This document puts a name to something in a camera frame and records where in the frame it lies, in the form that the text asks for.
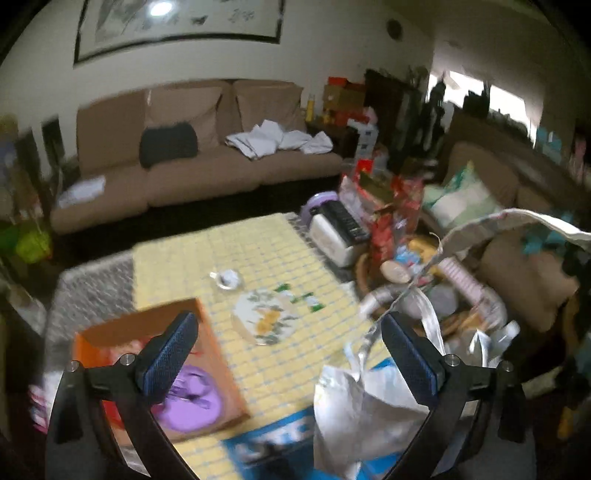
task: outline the paper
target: paper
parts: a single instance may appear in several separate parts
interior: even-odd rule
[[[100,197],[105,192],[106,178],[104,175],[94,179],[75,183],[62,193],[57,201],[59,208],[66,208],[78,203],[85,203]]]

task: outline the small dish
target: small dish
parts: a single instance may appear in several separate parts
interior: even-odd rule
[[[240,274],[231,268],[221,272],[211,272],[209,276],[222,290],[237,290],[242,286]]]

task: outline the cardboard box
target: cardboard box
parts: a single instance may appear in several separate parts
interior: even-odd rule
[[[322,96],[324,110],[338,112],[363,109],[365,90],[360,88],[357,85],[355,88],[351,88],[350,86],[326,85],[324,87],[324,95]]]
[[[198,380],[202,381],[204,379],[205,382],[213,380],[215,390],[213,393],[217,394],[213,403],[216,403],[221,397],[222,408],[221,412],[217,414],[214,423],[195,431],[182,432],[167,426],[166,420],[161,420],[158,417],[158,412],[160,414],[170,414],[170,409],[178,406],[178,403],[173,404],[173,402],[180,401],[180,406],[183,408],[182,414],[185,415],[189,412],[190,415],[193,415],[193,419],[187,418],[187,421],[195,421],[195,419],[202,421],[203,419],[198,419],[198,417],[206,413],[200,411],[199,408],[201,407],[197,404],[195,404],[196,406],[193,410],[187,411],[187,407],[191,409],[193,406],[193,400],[182,401],[183,399],[179,399],[178,396],[171,397],[169,395],[163,406],[153,407],[152,412],[154,413],[156,411],[157,414],[155,416],[157,416],[160,426],[172,442],[215,432],[248,418],[246,402],[240,394],[232,373],[222,356],[209,318],[197,299],[177,301],[144,310],[143,312],[125,315],[116,320],[90,327],[78,333],[74,338],[72,355],[74,360],[78,360],[86,368],[111,365],[124,353],[139,353],[150,338],[166,330],[166,327],[175,317],[185,311],[196,314],[197,321],[199,322],[199,334],[197,342],[195,342],[191,353],[183,365],[183,369],[188,366],[187,369],[191,372],[204,371],[207,375],[199,377]],[[202,385],[197,385],[197,387],[204,390]],[[208,399],[202,396],[199,401],[201,400],[209,401],[211,398]],[[120,445],[130,445],[129,436],[122,428],[121,422],[116,419],[118,412],[114,403],[104,402],[103,405],[105,406],[105,411],[107,412],[118,443]]]

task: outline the red package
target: red package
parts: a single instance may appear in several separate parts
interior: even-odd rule
[[[361,172],[365,172],[368,175],[371,175],[371,171],[374,169],[374,161],[368,158],[361,158],[357,161],[355,165],[355,175],[353,175],[353,181],[355,183],[359,183],[359,176]]]
[[[400,175],[392,178],[390,188],[394,200],[400,203],[398,213],[407,221],[407,235],[412,235],[418,227],[418,217],[423,203],[424,186],[422,179],[405,179]]]
[[[328,85],[335,85],[337,87],[346,87],[349,81],[344,77],[329,77]]]
[[[375,278],[380,266],[386,260],[394,257],[394,240],[392,238],[392,205],[389,205],[375,214],[375,221],[371,230],[371,244],[369,246],[369,275]]]

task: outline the white plastic bag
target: white plastic bag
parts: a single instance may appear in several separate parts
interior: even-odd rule
[[[421,310],[427,338],[445,355],[448,352],[433,306],[418,288],[409,295]],[[314,467],[350,480],[357,477],[361,462],[405,451],[429,412],[415,401],[395,365],[365,371],[376,333],[379,327],[370,329],[357,357],[349,345],[345,347],[351,370],[324,366],[314,389]],[[475,335],[472,352],[462,357],[473,355],[485,367],[488,343],[480,340]],[[463,416],[474,414],[475,404],[466,404]]]

